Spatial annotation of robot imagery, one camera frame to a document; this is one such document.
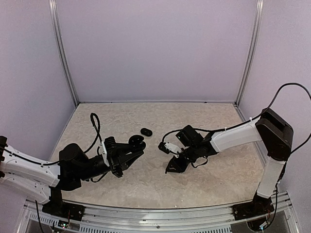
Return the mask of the black round earbud case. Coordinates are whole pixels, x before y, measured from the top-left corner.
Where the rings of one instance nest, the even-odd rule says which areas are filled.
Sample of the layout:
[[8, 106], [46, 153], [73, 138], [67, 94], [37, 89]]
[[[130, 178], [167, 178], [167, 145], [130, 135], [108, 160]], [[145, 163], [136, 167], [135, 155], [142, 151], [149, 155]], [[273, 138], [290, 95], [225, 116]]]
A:
[[128, 144], [132, 151], [144, 150], [146, 148], [146, 143], [144, 142], [144, 137], [141, 135], [133, 135], [129, 138]]

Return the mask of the black earbud charging case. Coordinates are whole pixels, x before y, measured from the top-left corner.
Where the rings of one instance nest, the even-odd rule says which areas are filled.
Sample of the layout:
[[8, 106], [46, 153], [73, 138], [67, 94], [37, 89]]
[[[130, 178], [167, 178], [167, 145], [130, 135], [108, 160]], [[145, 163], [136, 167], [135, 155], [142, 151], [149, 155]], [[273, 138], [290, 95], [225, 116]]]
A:
[[147, 136], [147, 137], [151, 137], [153, 135], [153, 132], [150, 130], [150, 129], [147, 129], [147, 128], [142, 128], [140, 130], [140, 133], [144, 136]]

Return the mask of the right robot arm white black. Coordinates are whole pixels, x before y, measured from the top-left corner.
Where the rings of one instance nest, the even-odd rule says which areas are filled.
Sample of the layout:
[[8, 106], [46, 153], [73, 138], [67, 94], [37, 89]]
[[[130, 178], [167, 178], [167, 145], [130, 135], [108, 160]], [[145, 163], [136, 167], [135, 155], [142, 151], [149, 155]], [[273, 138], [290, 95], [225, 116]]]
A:
[[166, 154], [173, 154], [166, 171], [183, 173], [198, 158], [208, 158], [248, 143], [263, 142], [269, 159], [256, 191], [258, 197], [248, 205], [249, 212], [258, 216], [267, 208], [266, 199], [271, 197], [275, 185], [281, 180], [281, 174], [292, 153], [293, 135], [293, 128], [272, 109], [266, 108], [259, 117], [237, 126], [210, 131], [206, 136], [188, 125], [177, 130], [176, 134], [184, 148], [164, 141], [159, 143], [158, 148]]

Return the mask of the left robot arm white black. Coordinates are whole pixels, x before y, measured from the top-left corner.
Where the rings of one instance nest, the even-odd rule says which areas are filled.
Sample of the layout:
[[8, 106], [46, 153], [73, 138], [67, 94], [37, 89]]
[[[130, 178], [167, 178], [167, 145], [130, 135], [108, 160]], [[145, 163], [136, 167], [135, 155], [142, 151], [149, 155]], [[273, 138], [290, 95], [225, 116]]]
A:
[[59, 152], [56, 162], [44, 161], [21, 153], [0, 138], [0, 182], [13, 186], [28, 197], [49, 208], [58, 216], [68, 211], [68, 205], [59, 197], [52, 198], [52, 189], [73, 191], [82, 181], [90, 181], [111, 172], [123, 176], [135, 160], [144, 154], [146, 144], [140, 135], [130, 137], [128, 143], [117, 143], [109, 137], [100, 144], [100, 154], [88, 158], [76, 144], [71, 143]]

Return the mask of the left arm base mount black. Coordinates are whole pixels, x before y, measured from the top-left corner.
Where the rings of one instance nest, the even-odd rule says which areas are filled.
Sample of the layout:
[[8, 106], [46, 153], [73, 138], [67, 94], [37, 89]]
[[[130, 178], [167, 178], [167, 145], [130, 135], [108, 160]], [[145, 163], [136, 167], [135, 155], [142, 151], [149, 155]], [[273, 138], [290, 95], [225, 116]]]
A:
[[81, 221], [85, 212], [85, 207], [78, 204], [64, 202], [61, 205], [45, 204], [42, 207], [42, 211], [52, 216], [66, 218], [68, 220]]

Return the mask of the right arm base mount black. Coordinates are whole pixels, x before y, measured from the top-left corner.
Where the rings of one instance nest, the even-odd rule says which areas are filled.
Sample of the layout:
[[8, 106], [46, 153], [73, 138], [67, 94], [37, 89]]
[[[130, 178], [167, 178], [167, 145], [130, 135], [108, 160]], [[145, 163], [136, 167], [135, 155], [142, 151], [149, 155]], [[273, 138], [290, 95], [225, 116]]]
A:
[[235, 220], [242, 220], [247, 218], [252, 218], [260, 215], [273, 212], [273, 204], [268, 202], [246, 202], [242, 204], [236, 204], [232, 206], [233, 215]]

